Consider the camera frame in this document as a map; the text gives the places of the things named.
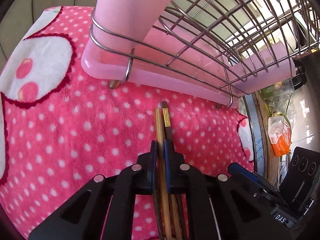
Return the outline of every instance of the metal wire basket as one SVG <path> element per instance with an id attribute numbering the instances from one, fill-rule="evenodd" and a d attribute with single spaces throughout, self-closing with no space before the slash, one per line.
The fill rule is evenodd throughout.
<path id="1" fill-rule="evenodd" d="M 268 68 L 277 65 L 289 57 L 301 57 L 312 49 L 319 47 L 319 16 L 308 0 L 172 0 L 164 12 L 159 16 L 161 25 L 156 28 L 185 44 L 177 54 L 173 55 L 163 49 L 156 48 L 150 44 L 131 39 L 118 33 L 113 33 L 97 23 L 92 13 L 93 24 L 104 32 L 134 41 L 140 45 L 148 46 L 171 57 L 166 64 L 152 61 L 131 54 L 113 50 L 102 45 L 93 35 L 93 27 L 90 29 L 92 40 L 102 49 L 129 57 L 125 80 L 128 80 L 133 59 L 145 61 L 156 66 L 186 75 L 199 82 L 214 87 L 230 97 L 230 105 L 233 97 L 239 97 L 233 91 L 234 83 L 246 82 L 249 76 L 256 77 L 260 71 L 268 72 Z M 192 35 L 194 39 L 187 41 L 175 33 L 175 28 L 180 27 Z M 203 40 L 219 53 L 210 55 L 196 46 L 198 40 Z M 281 41 L 285 45 L 287 55 L 277 58 L 271 44 Z M 223 81 L 220 86 L 214 86 L 196 76 L 171 67 L 176 60 L 188 63 L 201 71 L 207 71 L 201 66 L 189 62 L 181 57 L 189 48 L 192 48 L 211 60 L 219 62 L 224 68 L 225 78 L 221 79 L 212 73 L 215 78 Z M 266 63 L 260 51 L 268 49 L 272 55 L 272 62 Z M 260 62 L 258 67 L 252 60 L 255 55 Z M 251 60 L 254 70 L 249 68 L 245 59 Z M 233 74 L 230 66 L 241 63 L 244 74 L 230 80 Z"/>

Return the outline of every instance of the orange package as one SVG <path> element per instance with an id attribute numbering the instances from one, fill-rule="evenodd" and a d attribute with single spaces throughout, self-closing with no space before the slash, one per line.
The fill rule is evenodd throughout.
<path id="1" fill-rule="evenodd" d="M 290 152 L 291 127 L 284 116 L 272 116 L 268 119 L 268 135 L 276 157 Z"/>

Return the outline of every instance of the gold label on chopstick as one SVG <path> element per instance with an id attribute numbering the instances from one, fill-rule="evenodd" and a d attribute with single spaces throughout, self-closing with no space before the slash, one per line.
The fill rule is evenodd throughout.
<path id="1" fill-rule="evenodd" d="M 165 127 L 171 126 L 168 108 L 162 108 Z"/>

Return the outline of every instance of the silver rivet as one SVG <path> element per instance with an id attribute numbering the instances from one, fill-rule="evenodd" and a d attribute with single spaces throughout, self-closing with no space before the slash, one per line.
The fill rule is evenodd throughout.
<path id="1" fill-rule="evenodd" d="M 190 166 L 186 163 L 183 163 L 180 165 L 180 169 L 183 170 L 183 171 L 187 171 L 190 169 Z"/>
<path id="2" fill-rule="evenodd" d="M 133 171 L 139 171 L 139 170 L 141 170 L 142 167 L 140 164 L 135 164 L 135 165 L 132 165 L 131 168 Z"/>
<path id="3" fill-rule="evenodd" d="M 96 175 L 96 176 L 94 176 L 93 180 L 95 182 L 101 182 L 104 180 L 104 177 L 102 175 Z"/>
<path id="4" fill-rule="evenodd" d="M 218 175 L 218 180 L 227 181 L 228 180 L 228 176 L 226 174 L 219 174 Z"/>

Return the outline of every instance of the pink blanket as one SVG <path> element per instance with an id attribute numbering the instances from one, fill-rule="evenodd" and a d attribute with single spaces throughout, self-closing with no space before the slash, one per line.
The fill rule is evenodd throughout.
<path id="1" fill-rule="evenodd" d="M 149 151 L 163 100 L 187 163 L 212 176 L 232 162 L 253 169 L 237 133 L 246 117 L 235 109 L 130 82 L 111 90 L 88 76 L 80 60 L 91 11 L 46 10 L 0 76 L 0 203 L 26 238 L 94 175 L 119 174 Z M 137 196 L 132 238 L 157 235 L 152 198 Z"/>

